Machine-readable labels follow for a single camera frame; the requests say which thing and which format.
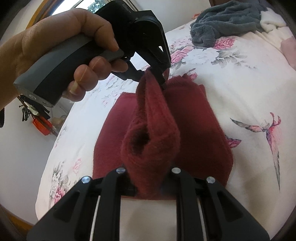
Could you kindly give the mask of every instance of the bed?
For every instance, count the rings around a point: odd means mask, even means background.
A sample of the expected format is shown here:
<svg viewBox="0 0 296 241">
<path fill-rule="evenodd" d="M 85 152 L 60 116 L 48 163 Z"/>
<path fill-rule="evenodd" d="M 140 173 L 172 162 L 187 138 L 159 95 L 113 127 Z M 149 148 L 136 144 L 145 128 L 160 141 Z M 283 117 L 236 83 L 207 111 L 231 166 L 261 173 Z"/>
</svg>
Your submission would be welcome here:
<svg viewBox="0 0 296 241">
<path fill-rule="evenodd" d="M 293 34 L 283 26 L 271 34 L 248 32 L 219 38 L 212 48 L 194 48 L 190 23 L 166 33 L 170 76 L 187 73 L 205 86 L 234 156 L 226 188 L 272 238 L 296 205 L 296 71 L 280 48 Z M 132 63 L 137 69 L 148 67 L 138 55 Z M 137 84 L 111 74 L 74 104 L 40 181 L 38 219 L 80 178 L 92 176 L 104 121 L 120 94 L 135 92 Z M 121 240 L 175 240 L 175 208 L 174 201 L 123 199 Z"/>
</svg>

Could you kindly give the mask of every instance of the hand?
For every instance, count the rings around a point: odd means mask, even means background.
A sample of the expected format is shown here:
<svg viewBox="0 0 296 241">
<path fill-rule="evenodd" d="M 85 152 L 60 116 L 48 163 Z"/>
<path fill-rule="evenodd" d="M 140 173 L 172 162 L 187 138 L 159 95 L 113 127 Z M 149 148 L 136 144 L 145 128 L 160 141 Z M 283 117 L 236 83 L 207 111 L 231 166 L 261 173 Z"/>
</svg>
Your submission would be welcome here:
<svg viewBox="0 0 296 241">
<path fill-rule="evenodd" d="M 0 109 L 18 95 L 12 85 L 18 76 L 54 46 L 79 33 L 93 37 L 102 48 L 119 49 L 111 24 L 84 9 L 72 9 L 47 17 L 3 44 L 0 47 Z M 98 80 L 106 79 L 111 71 L 124 72 L 127 68 L 121 59 L 110 64 L 103 57 L 95 57 L 89 65 L 80 65 L 75 70 L 74 80 L 64 96 L 80 101 Z"/>
</svg>

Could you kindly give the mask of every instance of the black handle grip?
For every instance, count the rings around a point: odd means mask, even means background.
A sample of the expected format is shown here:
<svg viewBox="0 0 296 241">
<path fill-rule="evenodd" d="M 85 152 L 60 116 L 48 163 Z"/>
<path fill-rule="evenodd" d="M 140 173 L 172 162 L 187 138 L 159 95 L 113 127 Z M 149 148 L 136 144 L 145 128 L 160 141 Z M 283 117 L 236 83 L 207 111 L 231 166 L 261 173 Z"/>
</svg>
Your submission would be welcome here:
<svg viewBox="0 0 296 241">
<path fill-rule="evenodd" d="M 89 64 L 96 56 L 112 61 L 123 55 L 120 49 L 116 52 L 104 50 L 91 38 L 79 34 L 42 56 L 27 72 L 16 79 L 14 86 L 21 94 L 52 107 L 74 80 L 73 74 L 79 65 Z"/>
</svg>

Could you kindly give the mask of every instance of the orange object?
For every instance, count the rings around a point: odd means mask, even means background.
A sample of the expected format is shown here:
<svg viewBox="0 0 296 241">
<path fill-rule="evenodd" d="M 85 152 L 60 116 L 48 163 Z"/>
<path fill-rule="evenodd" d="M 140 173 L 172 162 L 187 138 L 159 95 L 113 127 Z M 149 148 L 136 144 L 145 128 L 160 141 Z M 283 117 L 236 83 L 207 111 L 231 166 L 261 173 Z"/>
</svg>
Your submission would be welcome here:
<svg viewBox="0 0 296 241">
<path fill-rule="evenodd" d="M 33 117 L 33 124 L 34 126 L 45 136 L 50 134 L 50 129 L 52 128 L 52 124 L 46 120 L 43 116 L 36 118 L 35 116 Z"/>
</svg>

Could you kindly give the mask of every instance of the tree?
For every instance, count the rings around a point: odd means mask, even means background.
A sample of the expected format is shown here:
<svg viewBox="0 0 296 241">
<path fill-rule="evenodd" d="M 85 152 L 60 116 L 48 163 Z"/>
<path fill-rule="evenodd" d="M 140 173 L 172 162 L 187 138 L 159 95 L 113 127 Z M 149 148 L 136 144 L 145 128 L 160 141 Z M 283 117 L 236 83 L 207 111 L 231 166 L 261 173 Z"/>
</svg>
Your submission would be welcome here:
<svg viewBox="0 0 296 241">
<path fill-rule="evenodd" d="M 101 7 L 106 5 L 106 2 L 104 0 L 95 0 L 94 3 L 92 3 L 87 10 L 91 11 L 92 13 L 95 13 L 98 11 Z"/>
</svg>

